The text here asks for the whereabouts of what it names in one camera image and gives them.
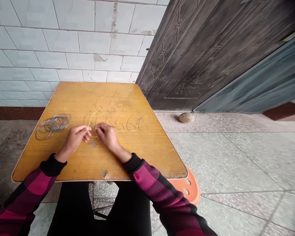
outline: bundle of wire rings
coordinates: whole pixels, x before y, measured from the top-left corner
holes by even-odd
[[[43,141],[51,138],[54,133],[64,131],[69,126],[71,118],[70,114],[61,113],[42,121],[35,132],[35,138]]]

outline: black cuff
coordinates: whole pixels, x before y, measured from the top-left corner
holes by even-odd
[[[131,154],[132,154],[132,158],[128,162],[122,165],[125,168],[125,170],[130,174],[132,174],[144,162],[137,156],[137,154],[135,153],[131,153]]]
[[[40,168],[42,169],[43,173],[49,177],[58,176],[63,167],[66,166],[67,162],[62,163],[55,159],[55,153],[51,154],[47,161],[42,161],[40,163]]]

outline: person's left hand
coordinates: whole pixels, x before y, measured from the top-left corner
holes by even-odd
[[[55,154],[55,159],[65,163],[69,157],[76,151],[82,140],[87,143],[89,141],[91,127],[79,125],[69,130],[68,136],[61,150]]]

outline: wooden table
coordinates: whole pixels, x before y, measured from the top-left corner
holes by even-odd
[[[69,113],[73,126],[88,125],[95,114],[90,126],[100,122],[116,126],[120,144],[126,150],[147,160],[166,178],[187,177],[185,165],[137,84],[61,82],[15,167],[14,181],[23,181],[41,161],[62,147],[70,126],[47,140],[35,138],[38,125],[59,113]],[[57,178],[87,180],[130,180],[121,163],[97,138],[82,142]]]

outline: orange stool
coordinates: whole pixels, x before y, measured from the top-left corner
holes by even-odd
[[[191,170],[186,166],[188,170],[188,177],[185,179],[171,179],[168,180],[178,191],[184,194],[184,197],[194,205],[198,205],[201,199],[200,187],[196,177]]]

